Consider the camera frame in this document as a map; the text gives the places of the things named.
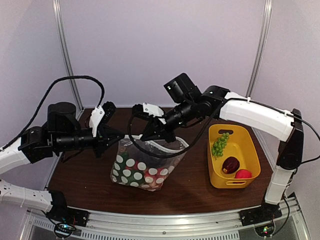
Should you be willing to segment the clear polka dot zip bag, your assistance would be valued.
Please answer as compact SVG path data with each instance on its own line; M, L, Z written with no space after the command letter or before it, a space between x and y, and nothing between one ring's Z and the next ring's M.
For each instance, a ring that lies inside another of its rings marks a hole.
M180 137L171 143L165 140L141 141L137 135L133 138L144 150L162 156L178 153L189 146ZM171 158L150 156L136 148L126 135L118 142L118 151L110 171L110 179L116 184L150 192L158 191L184 156L184 153Z

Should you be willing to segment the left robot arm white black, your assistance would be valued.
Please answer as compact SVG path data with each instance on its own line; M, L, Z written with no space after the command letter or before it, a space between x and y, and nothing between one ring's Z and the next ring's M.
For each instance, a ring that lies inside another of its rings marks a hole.
M47 121L22 132L8 147L0 151L0 172L3 174L22 165L37 163L70 151L91 149L96 158L124 138L124 134L107 125L115 113L112 102L97 106L90 115L89 127L82 128L76 119L76 106L58 102L47 108ZM44 211L61 222L72 218L65 196L60 191L41 191L16 186L1 180L0 200L21 207Z

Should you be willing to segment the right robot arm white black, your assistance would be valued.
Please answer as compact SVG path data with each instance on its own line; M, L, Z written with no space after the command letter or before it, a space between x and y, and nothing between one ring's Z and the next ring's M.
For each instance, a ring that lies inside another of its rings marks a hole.
M194 119L205 117L237 122L266 132L279 140L276 167L264 195L264 204L256 210L259 220L268 220L275 212L294 171L302 164L304 130L301 112L281 110L243 97L227 88L211 85L204 92L181 73L164 88L177 104L168 112L143 103L148 121L141 140L175 141L174 131Z

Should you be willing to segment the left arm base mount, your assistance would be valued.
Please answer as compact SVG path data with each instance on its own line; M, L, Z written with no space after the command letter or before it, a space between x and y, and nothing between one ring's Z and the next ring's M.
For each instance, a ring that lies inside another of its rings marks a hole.
M88 211L67 206L53 206L45 215L51 220L79 227L86 227L89 218Z

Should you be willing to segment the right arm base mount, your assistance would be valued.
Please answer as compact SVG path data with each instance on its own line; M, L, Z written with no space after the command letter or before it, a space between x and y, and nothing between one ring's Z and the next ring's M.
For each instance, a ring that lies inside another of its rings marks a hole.
M243 227L272 221L281 216L282 211L279 204L273 205L269 203L262 203L261 206L239 212L239 218Z

